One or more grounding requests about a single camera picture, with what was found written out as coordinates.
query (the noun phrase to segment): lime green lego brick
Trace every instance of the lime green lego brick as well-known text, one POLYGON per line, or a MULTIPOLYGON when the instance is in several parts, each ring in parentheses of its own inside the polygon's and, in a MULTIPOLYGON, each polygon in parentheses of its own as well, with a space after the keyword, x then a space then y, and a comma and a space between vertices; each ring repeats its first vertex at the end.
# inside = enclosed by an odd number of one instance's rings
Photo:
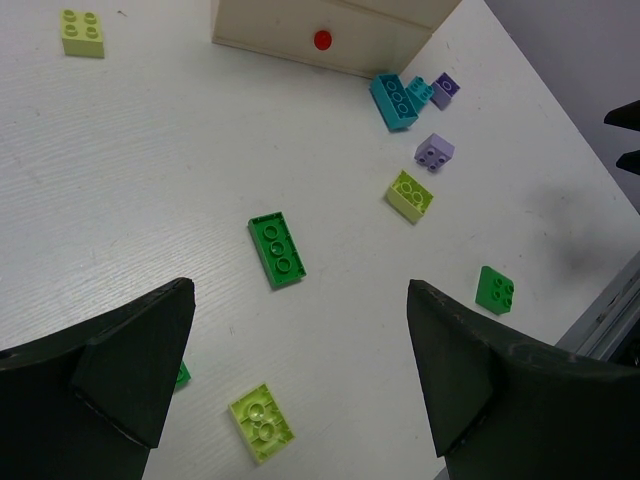
POLYGON ((300 280, 307 274, 281 212, 252 218, 249 231, 273 288, 300 280))
POLYGON ((411 223, 420 220, 433 200, 433 195, 402 170, 387 190, 387 200, 411 223))
POLYGON ((93 12, 60 12, 60 35, 65 55, 104 58, 102 25, 93 12))
POLYGON ((178 378, 176 379, 176 389, 184 387, 189 380, 191 380, 191 374, 187 370, 187 366, 182 362, 180 364, 180 371, 178 372, 178 378))
POLYGON ((231 403, 229 411, 258 463, 270 459, 295 438, 266 383, 231 403))
POLYGON ((496 315, 511 311, 515 288, 513 282, 493 268, 484 266, 480 272, 476 303, 496 315))

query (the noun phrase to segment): white table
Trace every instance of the white table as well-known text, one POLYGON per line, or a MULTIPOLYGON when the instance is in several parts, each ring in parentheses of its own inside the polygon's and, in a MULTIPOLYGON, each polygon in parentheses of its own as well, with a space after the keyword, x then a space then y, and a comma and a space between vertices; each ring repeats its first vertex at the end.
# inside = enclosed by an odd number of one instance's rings
POLYGON ((480 0, 403 75, 461 91, 399 134, 364 79, 212 45, 206 0, 4 3, 0 347, 196 283, 194 379, 145 479, 433 478, 409 279, 481 311, 491 265, 516 285, 500 321, 554 343, 638 250, 636 211, 480 0), (101 14, 105 60, 64 57, 68 6, 101 14), (430 176, 412 155, 434 131, 457 150, 430 176), (435 195, 416 226, 382 200, 402 168, 435 195), (246 224, 279 210, 308 276, 273 292, 246 224), (227 404, 265 380, 297 439, 256 468, 227 404))

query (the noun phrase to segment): building block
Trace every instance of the building block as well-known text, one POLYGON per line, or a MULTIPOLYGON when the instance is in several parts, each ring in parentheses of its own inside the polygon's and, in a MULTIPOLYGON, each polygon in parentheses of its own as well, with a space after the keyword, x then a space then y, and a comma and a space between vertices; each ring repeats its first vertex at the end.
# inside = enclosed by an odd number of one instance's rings
POLYGON ((397 75, 376 75, 369 90, 390 131, 410 127, 418 119, 418 112, 397 75))
POLYGON ((416 109, 417 113, 424 108, 424 106, 429 103, 429 100, 433 96, 433 88, 431 85, 427 85, 424 83, 424 79, 422 77, 415 77, 411 80, 411 83, 406 88, 407 95, 409 96, 409 100, 413 105, 413 108, 416 109))
POLYGON ((431 101, 435 103, 440 110, 447 108, 453 96, 460 90, 458 84, 446 73, 440 75, 440 78, 433 82, 431 86, 433 87, 431 101))
POLYGON ((187 366, 182 362, 180 364, 180 371, 178 372, 178 378, 176 379, 176 389, 184 387, 189 380, 191 380, 191 374, 187 370, 187 366))
POLYGON ((420 144, 414 158, 420 165, 426 166, 430 172, 435 172, 451 160, 455 149, 456 147, 434 133, 420 144))
POLYGON ((271 287, 282 287, 307 274, 282 212, 252 218, 249 231, 271 287))
POLYGON ((511 280, 484 266, 480 272, 476 303, 496 315, 511 311, 513 305, 514 285, 511 280))
POLYGON ((420 220, 433 200, 433 195, 402 170, 387 190, 387 200, 411 223, 420 220))
POLYGON ((60 35, 65 55, 104 58, 102 25, 92 12, 60 12, 60 35))
POLYGON ((229 411, 258 463, 270 459, 295 438, 266 383, 231 403, 229 411))

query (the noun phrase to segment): dark purple block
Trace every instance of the dark purple block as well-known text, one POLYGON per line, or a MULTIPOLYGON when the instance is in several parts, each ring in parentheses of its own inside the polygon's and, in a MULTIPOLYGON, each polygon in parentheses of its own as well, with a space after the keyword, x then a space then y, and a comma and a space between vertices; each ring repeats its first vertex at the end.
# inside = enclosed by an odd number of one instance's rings
POLYGON ((456 147, 434 133, 420 144, 414 158, 418 164, 427 167, 430 172, 435 172, 451 160, 455 149, 456 147))
POLYGON ((436 104, 440 110, 444 110, 451 103, 451 99, 460 90, 460 86, 453 79, 443 73, 440 78, 433 82, 433 97, 431 101, 436 104))

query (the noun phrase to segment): red circle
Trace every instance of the red circle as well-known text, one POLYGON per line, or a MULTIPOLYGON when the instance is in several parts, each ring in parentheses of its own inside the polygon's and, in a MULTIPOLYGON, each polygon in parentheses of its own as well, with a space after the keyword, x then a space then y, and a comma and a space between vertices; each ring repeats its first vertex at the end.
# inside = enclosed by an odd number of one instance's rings
POLYGON ((318 50, 328 50, 332 41, 331 34, 326 30, 320 30, 313 37, 313 43, 318 50))

